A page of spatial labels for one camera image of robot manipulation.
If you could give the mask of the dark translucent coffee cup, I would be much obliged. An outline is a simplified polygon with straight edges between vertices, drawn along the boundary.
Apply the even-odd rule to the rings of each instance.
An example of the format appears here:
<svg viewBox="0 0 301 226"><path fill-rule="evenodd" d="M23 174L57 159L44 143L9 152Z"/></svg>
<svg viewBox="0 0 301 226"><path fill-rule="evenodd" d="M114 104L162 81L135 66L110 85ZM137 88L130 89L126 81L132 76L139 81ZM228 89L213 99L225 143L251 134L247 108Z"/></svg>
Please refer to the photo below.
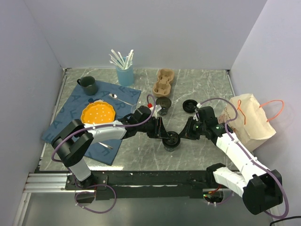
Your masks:
<svg viewBox="0 0 301 226"><path fill-rule="evenodd" d="M171 107L171 100L167 97L159 97L156 100L156 104L161 106L161 109L159 110L160 115L166 115L169 108Z"/></svg>

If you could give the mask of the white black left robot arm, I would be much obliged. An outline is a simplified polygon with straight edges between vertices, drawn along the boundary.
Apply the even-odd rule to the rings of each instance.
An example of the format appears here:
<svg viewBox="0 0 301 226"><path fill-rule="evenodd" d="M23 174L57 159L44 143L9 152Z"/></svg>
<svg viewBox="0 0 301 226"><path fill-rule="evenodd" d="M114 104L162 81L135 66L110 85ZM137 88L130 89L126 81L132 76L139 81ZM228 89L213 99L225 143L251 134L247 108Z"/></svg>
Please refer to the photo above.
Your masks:
<svg viewBox="0 0 301 226"><path fill-rule="evenodd" d="M155 117L155 109L140 106L134 113L110 123L84 124L80 120L71 121L51 142L59 161L75 177L75 184L89 189L95 184L93 173L83 157L94 143L106 140L123 140L146 133L149 138L167 140L170 138L161 117Z"/></svg>

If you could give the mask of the brown cardboard cup carrier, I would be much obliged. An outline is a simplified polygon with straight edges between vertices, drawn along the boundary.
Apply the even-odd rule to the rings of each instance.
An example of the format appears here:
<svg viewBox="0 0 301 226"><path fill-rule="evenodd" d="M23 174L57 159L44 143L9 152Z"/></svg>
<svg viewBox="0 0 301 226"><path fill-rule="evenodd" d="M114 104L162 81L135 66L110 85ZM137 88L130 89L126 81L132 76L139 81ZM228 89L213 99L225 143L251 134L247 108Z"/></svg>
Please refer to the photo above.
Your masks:
<svg viewBox="0 0 301 226"><path fill-rule="evenodd" d="M152 93L156 97L168 97L171 92L171 85L174 80L174 71L171 69L159 69L157 81L155 82Z"/></svg>

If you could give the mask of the brown paper takeout bag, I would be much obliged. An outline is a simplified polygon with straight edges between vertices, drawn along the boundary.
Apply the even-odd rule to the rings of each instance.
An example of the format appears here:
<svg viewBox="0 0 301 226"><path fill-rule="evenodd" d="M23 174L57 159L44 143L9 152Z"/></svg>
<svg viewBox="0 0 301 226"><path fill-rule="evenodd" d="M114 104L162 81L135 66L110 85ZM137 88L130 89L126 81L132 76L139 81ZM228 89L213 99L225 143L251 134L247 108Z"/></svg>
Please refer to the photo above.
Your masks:
<svg viewBox="0 0 301 226"><path fill-rule="evenodd" d="M267 117L263 107L272 102L274 100L260 104L253 94L232 97L218 117L218 122L228 121L241 143L252 152L276 134L270 121L281 114L285 104L279 100L281 109L273 117Z"/></svg>

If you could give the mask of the black coffee cup lid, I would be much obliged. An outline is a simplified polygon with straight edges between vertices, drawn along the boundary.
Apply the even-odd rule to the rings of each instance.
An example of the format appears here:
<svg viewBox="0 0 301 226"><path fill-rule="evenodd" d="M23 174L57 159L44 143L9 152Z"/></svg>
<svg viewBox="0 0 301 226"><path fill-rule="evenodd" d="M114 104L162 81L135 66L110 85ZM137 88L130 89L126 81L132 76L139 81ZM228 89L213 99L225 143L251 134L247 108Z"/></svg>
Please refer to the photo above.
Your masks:
<svg viewBox="0 0 301 226"><path fill-rule="evenodd" d="M179 137L179 134L175 131L169 131L167 133L169 137L167 139L162 139L163 145L179 145L181 142L181 138Z"/></svg>

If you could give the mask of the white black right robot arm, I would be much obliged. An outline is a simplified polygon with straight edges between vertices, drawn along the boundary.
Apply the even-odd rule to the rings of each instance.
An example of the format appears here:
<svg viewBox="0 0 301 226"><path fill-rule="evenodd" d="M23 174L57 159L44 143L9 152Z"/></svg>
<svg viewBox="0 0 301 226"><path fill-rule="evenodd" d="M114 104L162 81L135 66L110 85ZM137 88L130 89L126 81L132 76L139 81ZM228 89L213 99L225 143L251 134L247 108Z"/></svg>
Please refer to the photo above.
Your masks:
<svg viewBox="0 0 301 226"><path fill-rule="evenodd" d="M224 123L219 124L217 118L200 121L189 117L179 137L197 140L201 136L211 140L238 169L238 172L233 172L220 163L208 167L206 184L209 187L226 186L242 198L246 208L254 215L283 202L279 172L270 171L260 163Z"/></svg>

